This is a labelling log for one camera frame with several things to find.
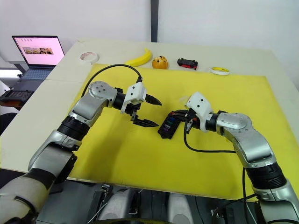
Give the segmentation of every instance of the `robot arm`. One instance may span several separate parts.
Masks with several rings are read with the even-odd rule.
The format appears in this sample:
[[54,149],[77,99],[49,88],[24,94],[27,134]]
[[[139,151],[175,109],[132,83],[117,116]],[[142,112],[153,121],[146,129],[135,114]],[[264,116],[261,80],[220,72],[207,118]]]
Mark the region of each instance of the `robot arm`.
[[198,117],[201,130],[217,132],[232,142],[252,182],[266,223],[298,223],[298,198],[269,143],[253,128],[250,118],[240,113],[213,113],[199,92],[190,97],[186,106],[188,119]]
[[54,130],[30,160],[28,172],[0,189],[0,223],[34,223],[54,183],[63,182],[77,159],[77,151],[88,130],[104,107],[114,107],[131,116],[134,124],[157,126],[138,119],[141,102],[162,105],[147,94],[142,82],[128,88],[127,94],[105,82],[93,82],[88,92],[73,106],[57,130]]

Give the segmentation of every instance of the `banana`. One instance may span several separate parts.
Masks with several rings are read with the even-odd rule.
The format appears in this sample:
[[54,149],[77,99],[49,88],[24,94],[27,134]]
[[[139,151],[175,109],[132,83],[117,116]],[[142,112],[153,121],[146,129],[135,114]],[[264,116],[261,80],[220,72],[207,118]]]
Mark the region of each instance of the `banana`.
[[142,55],[141,57],[137,57],[131,60],[128,60],[125,62],[125,64],[130,65],[130,66],[139,66],[142,64],[145,64],[146,62],[148,62],[151,57],[152,57],[152,53],[150,50],[148,49],[144,49],[145,50],[145,54]]

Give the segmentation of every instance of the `toy car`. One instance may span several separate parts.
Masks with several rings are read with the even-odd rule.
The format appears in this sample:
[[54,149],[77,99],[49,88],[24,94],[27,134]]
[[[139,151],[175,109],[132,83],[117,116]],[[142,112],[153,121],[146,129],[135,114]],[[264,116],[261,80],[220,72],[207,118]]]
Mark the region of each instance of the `toy car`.
[[189,68],[189,69],[197,69],[198,66],[198,62],[195,60],[187,60],[187,59],[183,59],[183,58],[179,58],[178,59],[178,65],[185,67],[185,68]]

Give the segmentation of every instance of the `yellow board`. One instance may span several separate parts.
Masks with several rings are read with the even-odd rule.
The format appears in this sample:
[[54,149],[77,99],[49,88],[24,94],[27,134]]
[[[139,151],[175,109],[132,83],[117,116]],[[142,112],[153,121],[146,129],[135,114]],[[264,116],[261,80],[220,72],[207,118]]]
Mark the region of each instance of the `yellow board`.
[[[105,66],[95,64],[87,79]],[[142,103],[137,112],[140,119],[161,125],[170,111],[184,109],[188,97],[200,91],[215,112],[240,112],[252,119],[253,126],[268,140],[284,175],[299,195],[299,147],[265,77],[137,69],[148,94],[163,104]],[[99,80],[126,93],[136,82],[137,75],[131,69],[115,67],[94,79]],[[189,150],[184,145],[183,124],[171,140],[162,139],[158,129],[133,125],[129,115],[104,108],[76,152],[78,160],[70,177],[219,198],[242,197],[242,166],[236,154]],[[233,150],[229,141],[213,132],[192,129],[187,139],[197,149]],[[246,187],[247,194],[251,194],[248,178]]]

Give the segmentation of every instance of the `tape roll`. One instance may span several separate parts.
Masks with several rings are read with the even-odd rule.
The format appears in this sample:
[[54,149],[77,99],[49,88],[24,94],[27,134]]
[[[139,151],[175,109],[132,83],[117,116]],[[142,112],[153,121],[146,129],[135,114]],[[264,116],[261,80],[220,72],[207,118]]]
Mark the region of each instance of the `tape roll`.
[[93,64],[98,61],[99,55],[95,52],[85,52],[79,56],[79,59],[85,63]]
[[211,73],[214,73],[216,75],[227,76],[228,74],[230,74],[230,71],[228,69],[221,68],[221,67],[212,67]]

